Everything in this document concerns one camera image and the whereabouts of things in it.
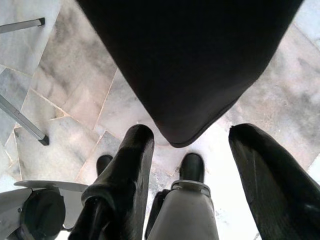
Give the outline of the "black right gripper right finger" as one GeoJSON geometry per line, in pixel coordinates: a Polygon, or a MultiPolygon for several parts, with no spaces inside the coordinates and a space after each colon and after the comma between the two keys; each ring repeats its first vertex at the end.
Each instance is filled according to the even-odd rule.
{"type": "Polygon", "coordinates": [[[320,240],[320,185],[259,127],[232,126],[229,146],[262,240],[320,240]]]}

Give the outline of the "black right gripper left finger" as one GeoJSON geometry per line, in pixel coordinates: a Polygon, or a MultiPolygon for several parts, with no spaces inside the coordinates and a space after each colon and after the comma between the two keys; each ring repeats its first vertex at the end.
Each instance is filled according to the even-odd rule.
{"type": "Polygon", "coordinates": [[[142,240],[154,144],[149,127],[128,129],[112,161],[82,193],[68,240],[142,240]]]}

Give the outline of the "black knit collar garment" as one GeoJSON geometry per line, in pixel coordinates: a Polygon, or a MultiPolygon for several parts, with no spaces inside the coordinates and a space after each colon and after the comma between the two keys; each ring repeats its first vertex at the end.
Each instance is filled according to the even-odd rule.
{"type": "Polygon", "coordinates": [[[262,75],[303,0],[76,0],[163,137],[192,144],[262,75]]]}

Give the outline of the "silver metal clothes rack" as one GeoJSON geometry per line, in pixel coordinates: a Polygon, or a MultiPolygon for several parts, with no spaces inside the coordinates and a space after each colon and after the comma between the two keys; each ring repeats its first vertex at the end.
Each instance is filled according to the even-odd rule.
{"type": "MultiPolygon", "coordinates": [[[[46,23],[44,17],[15,22],[5,25],[0,25],[0,34],[14,32],[18,30],[42,27],[46,23]]],[[[31,135],[33,135],[43,146],[50,144],[49,137],[44,134],[38,127],[36,127],[29,119],[27,119],[17,108],[15,108],[8,100],[6,100],[0,94],[0,109],[3,110],[7,115],[19,123],[24,129],[26,129],[31,135]]]]}

